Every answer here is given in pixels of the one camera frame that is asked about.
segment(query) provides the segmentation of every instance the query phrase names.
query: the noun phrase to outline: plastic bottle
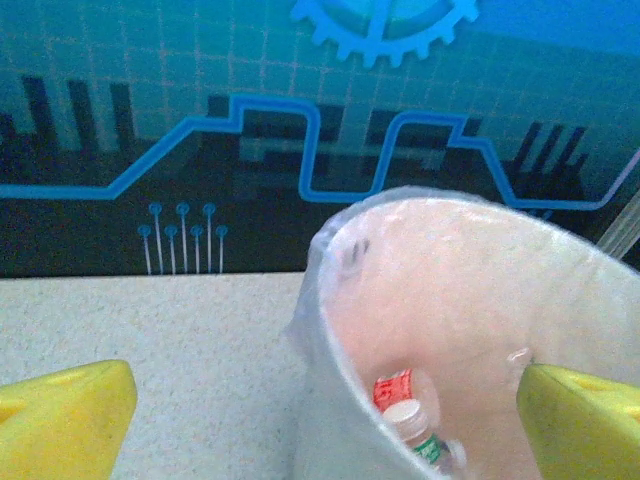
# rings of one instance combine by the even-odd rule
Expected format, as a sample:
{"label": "plastic bottle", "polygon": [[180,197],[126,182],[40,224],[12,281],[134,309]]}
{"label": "plastic bottle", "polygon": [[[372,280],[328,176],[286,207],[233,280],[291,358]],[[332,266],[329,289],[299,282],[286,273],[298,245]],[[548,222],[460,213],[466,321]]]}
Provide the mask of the plastic bottle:
{"label": "plastic bottle", "polygon": [[424,370],[408,368],[388,377],[379,378],[373,386],[373,403],[380,412],[402,400],[415,398],[420,402],[434,428],[440,424],[440,401],[431,377]]}
{"label": "plastic bottle", "polygon": [[382,417],[395,427],[402,441],[440,475],[447,479],[460,478],[467,464],[464,447],[457,440],[438,438],[429,415],[418,400],[412,398],[395,403]]}

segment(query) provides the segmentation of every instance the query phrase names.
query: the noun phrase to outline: plastic bag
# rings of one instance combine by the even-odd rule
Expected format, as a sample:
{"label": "plastic bag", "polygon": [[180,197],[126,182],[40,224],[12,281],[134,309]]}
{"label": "plastic bag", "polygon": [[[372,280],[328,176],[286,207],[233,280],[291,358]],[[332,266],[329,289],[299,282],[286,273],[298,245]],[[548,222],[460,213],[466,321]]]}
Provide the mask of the plastic bag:
{"label": "plastic bag", "polygon": [[369,400],[379,374],[407,366],[434,379],[470,478],[536,479],[519,361],[640,383],[640,277],[524,214],[403,187],[315,235],[288,334],[309,366],[294,479],[441,478]]}

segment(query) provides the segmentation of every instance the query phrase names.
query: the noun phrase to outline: gear graphic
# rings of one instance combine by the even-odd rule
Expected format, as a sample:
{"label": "gear graphic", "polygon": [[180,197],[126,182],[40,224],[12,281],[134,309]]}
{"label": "gear graphic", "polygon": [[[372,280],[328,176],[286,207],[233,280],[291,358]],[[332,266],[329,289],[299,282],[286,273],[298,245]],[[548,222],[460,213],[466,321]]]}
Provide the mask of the gear graphic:
{"label": "gear graphic", "polygon": [[[399,38],[385,38],[385,28],[394,18],[402,17],[397,11],[393,12],[394,0],[369,0],[365,1],[363,12],[363,0],[297,0],[291,9],[291,19],[301,21],[308,18],[315,25],[315,32],[311,41],[315,45],[321,45],[325,40],[331,39],[338,44],[339,60],[344,61],[352,52],[361,53],[364,57],[363,66],[373,67],[380,56],[390,58],[391,66],[397,68],[402,63],[404,55],[408,52],[416,52],[420,60],[429,56],[431,42],[441,39],[445,44],[450,44],[454,38],[454,26],[465,19],[473,22],[478,18],[478,9],[475,0],[431,0],[421,1],[419,4],[425,12],[429,7],[438,7],[442,11],[441,16],[423,29]],[[368,21],[366,35],[346,28],[337,22],[331,11],[340,7],[343,11],[349,11],[352,15],[363,16]],[[404,0],[404,15],[412,10],[411,0]]]}

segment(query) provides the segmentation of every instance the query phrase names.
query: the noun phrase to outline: red label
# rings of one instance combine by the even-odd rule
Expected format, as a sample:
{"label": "red label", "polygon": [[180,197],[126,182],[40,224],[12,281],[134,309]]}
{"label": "red label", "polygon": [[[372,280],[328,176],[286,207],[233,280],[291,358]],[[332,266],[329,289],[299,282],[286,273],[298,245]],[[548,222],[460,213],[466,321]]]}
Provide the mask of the red label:
{"label": "red label", "polygon": [[394,403],[413,398],[411,392],[411,369],[380,378],[373,386],[373,403],[384,412]]}

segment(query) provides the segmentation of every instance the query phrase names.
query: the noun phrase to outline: blue gear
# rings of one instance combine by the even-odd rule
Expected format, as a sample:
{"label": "blue gear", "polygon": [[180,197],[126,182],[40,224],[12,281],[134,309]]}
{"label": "blue gear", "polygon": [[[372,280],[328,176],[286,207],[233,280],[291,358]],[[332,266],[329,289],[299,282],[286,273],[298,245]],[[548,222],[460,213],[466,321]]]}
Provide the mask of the blue gear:
{"label": "blue gear", "polygon": [[311,38],[315,45],[331,39],[338,44],[338,59],[346,60],[352,52],[363,54],[365,68],[373,67],[379,56],[388,56],[393,67],[399,67],[405,53],[415,51],[423,60],[429,56],[429,45],[437,39],[451,43],[454,26],[463,18],[473,22],[478,18],[475,0],[450,0],[451,9],[439,20],[424,30],[402,38],[385,39],[384,27],[389,19],[392,0],[375,2],[375,12],[370,19],[367,36],[354,33],[338,24],[322,6],[322,0],[297,0],[291,9],[291,19],[308,18],[316,30]]}

